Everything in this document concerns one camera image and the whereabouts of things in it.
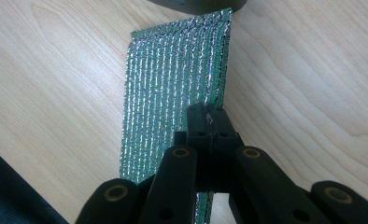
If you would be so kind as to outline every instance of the wooden table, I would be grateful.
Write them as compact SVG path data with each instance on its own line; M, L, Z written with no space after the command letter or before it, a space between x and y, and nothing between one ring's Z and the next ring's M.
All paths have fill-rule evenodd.
M146 0L0 0L0 155L69 222L119 173L130 33L189 17ZM224 107L299 186L368 199L368 1L248 0Z

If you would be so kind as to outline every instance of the silver bubble foil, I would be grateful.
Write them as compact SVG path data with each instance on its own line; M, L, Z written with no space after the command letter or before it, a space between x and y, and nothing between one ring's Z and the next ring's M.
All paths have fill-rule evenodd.
M155 174L186 108L222 106L232 11L224 9L132 33L128 49L120 178ZM212 193L198 193L196 223L208 223Z

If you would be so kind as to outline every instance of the ribbed metallic surface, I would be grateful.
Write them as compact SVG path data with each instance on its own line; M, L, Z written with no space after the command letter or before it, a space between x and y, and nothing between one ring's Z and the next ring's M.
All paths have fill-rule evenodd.
M153 175L188 105L222 106L232 11L135 31L128 49L120 178ZM198 194L196 222L209 220L212 196Z

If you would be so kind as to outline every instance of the reflective insulation sheet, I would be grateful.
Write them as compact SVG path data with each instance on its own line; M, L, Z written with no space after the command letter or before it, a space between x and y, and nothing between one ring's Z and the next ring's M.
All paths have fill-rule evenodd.
M186 108L222 106L232 11L132 33L128 49L120 178L139 183L157 171ZM212 193L198 193L196 223L208 223Z

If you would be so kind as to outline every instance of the green foil backing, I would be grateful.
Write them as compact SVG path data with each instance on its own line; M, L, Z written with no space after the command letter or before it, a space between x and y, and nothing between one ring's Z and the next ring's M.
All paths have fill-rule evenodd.
M224 9L132 33L128 49L120 178L156 173L186 108L222 106L232 11ZM196 223L208 223L213 193L198 193Z

